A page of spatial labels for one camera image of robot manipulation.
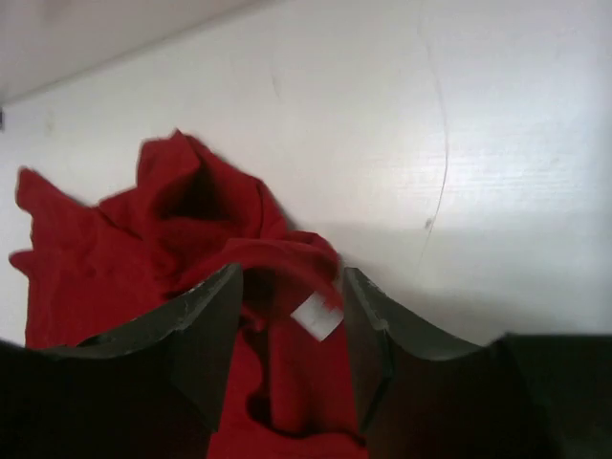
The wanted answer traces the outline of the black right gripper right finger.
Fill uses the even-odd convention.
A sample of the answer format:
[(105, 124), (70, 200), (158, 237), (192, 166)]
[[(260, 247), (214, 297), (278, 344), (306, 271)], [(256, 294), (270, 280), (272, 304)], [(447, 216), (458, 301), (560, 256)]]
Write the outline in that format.
[(343, 274), (358, 426), (372, 458), (607, 458), (611, 338), (507, 334), (478, 346)]

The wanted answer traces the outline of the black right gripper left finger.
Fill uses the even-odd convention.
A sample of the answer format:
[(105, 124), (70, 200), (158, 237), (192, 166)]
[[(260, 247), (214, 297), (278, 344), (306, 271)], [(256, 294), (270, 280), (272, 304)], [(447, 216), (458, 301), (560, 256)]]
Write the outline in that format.
[(1, 345), (5, 458), (203, 458), (220, 425), (242, 270), (75, 347)]

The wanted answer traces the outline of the red t shirt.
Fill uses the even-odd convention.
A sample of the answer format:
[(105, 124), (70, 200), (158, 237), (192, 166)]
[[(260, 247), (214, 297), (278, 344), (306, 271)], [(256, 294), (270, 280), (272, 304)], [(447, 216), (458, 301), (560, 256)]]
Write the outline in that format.
[(11, 264), (29, 280), (25, 341), (76, 345), (222, 267), (243, 270), (240, 325), (213, 458), (363, 458), (337, 289), (339, 256), (291, 229), (266, 185), (176, 132), (142, 145), (133, 187), (89, 207), (29, 168), (32, 218)]

